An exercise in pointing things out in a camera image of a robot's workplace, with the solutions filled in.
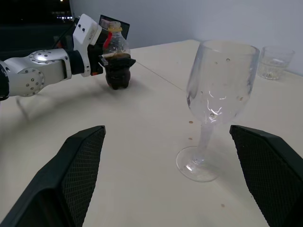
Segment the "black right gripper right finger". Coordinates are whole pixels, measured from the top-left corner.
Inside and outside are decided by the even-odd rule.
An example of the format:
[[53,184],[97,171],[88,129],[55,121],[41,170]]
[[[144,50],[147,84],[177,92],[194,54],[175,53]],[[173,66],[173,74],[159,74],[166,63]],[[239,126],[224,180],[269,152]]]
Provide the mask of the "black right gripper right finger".
[[303,158],[281,137],[232,125],[249,192],[270,227],[303,227]]

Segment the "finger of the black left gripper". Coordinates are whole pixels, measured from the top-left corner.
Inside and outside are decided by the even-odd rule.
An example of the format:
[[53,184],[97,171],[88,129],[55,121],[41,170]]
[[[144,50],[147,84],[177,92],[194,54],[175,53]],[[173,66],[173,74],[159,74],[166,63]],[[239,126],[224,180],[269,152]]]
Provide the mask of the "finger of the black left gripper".
[[136,63],[135,59],[124,57],[124,58],[107,58],[107,64],[104,65],[106,69],[124,69],[130,68]]

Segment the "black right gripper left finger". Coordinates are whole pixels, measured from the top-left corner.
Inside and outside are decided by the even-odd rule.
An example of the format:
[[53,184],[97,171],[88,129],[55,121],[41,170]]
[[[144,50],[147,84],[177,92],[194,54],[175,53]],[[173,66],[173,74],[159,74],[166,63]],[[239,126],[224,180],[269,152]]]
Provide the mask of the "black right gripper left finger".
[[95,126],[68,137],[34,176],[0,227],[82,227],[106,134]]

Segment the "plastic bottle with red cap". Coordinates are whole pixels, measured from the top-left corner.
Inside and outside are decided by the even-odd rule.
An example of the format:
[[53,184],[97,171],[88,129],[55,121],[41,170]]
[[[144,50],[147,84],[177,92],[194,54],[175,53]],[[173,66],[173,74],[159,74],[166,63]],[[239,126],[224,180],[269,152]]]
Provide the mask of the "plastic bottle with red cap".
[[[128,42],[122,36],[122,28],[119,22],[112,21],[108,27],[108,37],[103,45],[103,54],[101,57],[102,66],[107,64],[107,58],[124,58],[129,57],[130,49]],[[130,68],[124,69],[106,69],[107,84],[113,89],[127,88],[129,85],[131,73]]]

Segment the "clear plastic item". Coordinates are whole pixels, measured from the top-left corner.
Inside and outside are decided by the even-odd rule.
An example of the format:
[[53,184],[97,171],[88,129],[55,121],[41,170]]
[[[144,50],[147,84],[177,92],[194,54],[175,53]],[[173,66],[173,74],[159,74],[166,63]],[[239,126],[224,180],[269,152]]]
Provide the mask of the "clear plastic item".
[[187,105],[201,123],[199,143],[176,157],[179,171],[195,182],[219,175],[209,142],[215,126],[233,120],[246,106],[258,68],[258,48],[232,41],[207,40],[196,52],[187,83]]

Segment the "clear glass tumbler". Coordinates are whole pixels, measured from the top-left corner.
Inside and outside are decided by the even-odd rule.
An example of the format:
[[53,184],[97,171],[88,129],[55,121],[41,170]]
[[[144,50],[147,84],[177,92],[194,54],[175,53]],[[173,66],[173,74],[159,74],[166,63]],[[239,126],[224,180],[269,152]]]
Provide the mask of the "clear glass tumbler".
[[265,46],[261,50],[257,75],[268,80],[279,80],[291,63],[295,51],[282,46]]

